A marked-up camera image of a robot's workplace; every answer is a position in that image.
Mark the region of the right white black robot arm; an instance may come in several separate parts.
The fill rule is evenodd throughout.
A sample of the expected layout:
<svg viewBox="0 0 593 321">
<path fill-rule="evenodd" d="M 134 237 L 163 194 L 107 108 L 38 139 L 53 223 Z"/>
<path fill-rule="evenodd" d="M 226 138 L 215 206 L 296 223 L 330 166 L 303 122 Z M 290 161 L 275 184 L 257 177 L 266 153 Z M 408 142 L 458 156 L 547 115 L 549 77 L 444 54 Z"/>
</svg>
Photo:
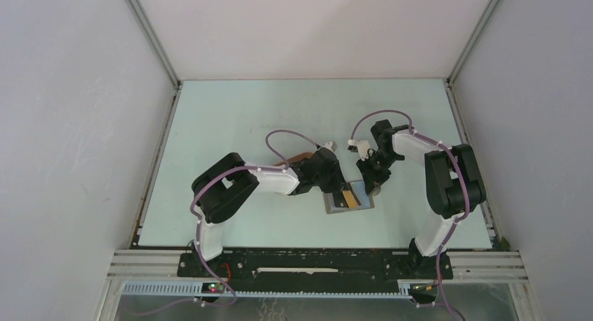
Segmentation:
<svg viewBox="0 0 593 321">
<path fill-rule="evenodd" d="M 409 273 L 423 278 L 434 270 L 433 257 L 445 252 L 455 227 L 486 200 L 483 178 L 473 148 L 468 144 L 447 146 L 410 125 L 394 127 L 381 120 L 371 128 L 376 143 L 348 140 L 357 152 L 365 192 L 375 194 L 386 183 L 397 161 L 410 160 L 424 168 L 425 189 L 431 214 L 421 232 L 411 241 L 415 252 L 407 258 Z"/>
</svg>

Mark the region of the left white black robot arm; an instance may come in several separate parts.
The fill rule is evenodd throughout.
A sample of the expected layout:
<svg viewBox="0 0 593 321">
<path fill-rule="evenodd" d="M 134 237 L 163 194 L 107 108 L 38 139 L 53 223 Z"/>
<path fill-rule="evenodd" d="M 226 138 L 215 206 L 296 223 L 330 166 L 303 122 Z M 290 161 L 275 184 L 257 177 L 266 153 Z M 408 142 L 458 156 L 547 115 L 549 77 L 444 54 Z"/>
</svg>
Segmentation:
<svg viewBox="0 0 593 321">
<path fill-rule="evenodd" d="M 225 155 L 192 183 L 190 213 L 197 217 L 194 268 L 214 276 L 221 267 L 224 224 L 255 192 L 296 196 L 314 187 L 324 194 L 349 191 L 334 151 L 318 147 L 284 162 L 249 164 L 237 152 Z"/>
</svg>

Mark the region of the right controller board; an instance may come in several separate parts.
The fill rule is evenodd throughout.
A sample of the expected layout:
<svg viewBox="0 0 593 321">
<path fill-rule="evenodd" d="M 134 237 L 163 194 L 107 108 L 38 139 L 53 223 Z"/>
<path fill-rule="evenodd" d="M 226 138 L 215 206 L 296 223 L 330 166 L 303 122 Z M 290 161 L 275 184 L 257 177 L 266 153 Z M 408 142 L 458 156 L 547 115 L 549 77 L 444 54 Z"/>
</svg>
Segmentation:
<svg viewBox="0 0 593 321">
<path fill-rule="evenodd" d="M 429 295 L 429 296 L 437 296 L 438 295 L 438 286 L 437 285 L 412 285 L 409 290 L 410 294 L 414 295 Z"/>
</svg>

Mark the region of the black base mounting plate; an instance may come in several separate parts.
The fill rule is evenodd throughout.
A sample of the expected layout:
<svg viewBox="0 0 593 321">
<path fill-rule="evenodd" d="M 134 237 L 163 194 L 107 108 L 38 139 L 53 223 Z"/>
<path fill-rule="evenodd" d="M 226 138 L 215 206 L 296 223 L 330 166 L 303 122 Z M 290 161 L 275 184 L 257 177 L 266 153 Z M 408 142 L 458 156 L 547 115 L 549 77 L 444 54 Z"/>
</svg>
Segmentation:
<svg viewBox="0 0 593 321">
<path fill-rule="evenodd" d="M 402 280 L 453 279 L 446 254 L 437 261 L 390 248 L 224 248 L 205 264 L 190 250 L 181 254 L 177 275 L 210 278 L 210 270 L 248 292 L 398 292 Z"/>
</svg>

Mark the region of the left controller board red led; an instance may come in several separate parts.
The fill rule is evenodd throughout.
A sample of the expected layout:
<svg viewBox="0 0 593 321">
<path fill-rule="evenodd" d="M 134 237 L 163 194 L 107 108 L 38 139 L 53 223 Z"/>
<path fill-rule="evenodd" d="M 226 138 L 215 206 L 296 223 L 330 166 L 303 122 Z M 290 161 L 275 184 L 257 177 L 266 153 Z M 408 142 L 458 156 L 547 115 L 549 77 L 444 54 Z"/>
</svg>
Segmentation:
<svg viewBox="0 0 593 321">
<path fill-rule="evenodd" d="M 222 283 L 203 283 L 201 292 L 204 294 L 223 294 L 226 287 Z"/>
</svg>

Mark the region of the aluminium frame rail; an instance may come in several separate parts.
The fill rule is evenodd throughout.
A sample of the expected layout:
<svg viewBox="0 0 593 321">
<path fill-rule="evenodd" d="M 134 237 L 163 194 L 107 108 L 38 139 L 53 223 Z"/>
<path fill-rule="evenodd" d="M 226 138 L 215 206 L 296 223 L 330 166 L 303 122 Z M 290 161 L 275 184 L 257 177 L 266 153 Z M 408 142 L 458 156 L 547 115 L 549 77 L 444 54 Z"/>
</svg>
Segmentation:
<svg viewBox="0 0 593 321">
<path fill-rule="evenodd" d="M 116 250 L 109 280 L 171 280 L 177 277 L 182 250 Z M 453 279 L 449 283 L 527 284 L 518 252 L 449 251 Z"/>
</svg>

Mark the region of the pink oval tray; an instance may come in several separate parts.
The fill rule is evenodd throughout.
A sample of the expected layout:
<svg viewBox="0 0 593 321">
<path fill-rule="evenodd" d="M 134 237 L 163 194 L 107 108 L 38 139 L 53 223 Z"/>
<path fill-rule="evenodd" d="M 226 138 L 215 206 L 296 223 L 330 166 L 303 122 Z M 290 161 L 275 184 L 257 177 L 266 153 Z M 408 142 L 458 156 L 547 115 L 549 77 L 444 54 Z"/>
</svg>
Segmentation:
<svg viewBox="0 0 593 321">
<path fill-rule="evenodd" d="M 297 162 L 300 162 L 302 160 L 309 159 L 312 155 L 313 155 L 312 152 L 303 152 L 303 153 L 300 153 L 300 154 L 295 155 L 293 157 L 287 158 L 286 161 L 282 160 L 281 162 L 278 162 L 278 163 L 274 164 L 274 166 L 282 166 L 286 162 L 288 164 L 297 163 Z"/>
</svg>

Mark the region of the grey card holder wallet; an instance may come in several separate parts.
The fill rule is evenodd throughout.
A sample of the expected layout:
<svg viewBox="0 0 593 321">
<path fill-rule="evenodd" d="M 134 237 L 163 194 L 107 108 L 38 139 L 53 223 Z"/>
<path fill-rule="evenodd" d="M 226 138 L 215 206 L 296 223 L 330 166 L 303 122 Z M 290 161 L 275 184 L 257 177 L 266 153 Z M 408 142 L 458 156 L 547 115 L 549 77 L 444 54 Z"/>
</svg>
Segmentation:
<svg viewBox="0 0 593 321">
<path fill-rule="evenodd" d="M 347 213 L 375 208 L 372 195 L 366 193 L 363 180 L 348 183 L 348 188 L 340 192 L 324 193 L 327 214 Z"/>
</svg>

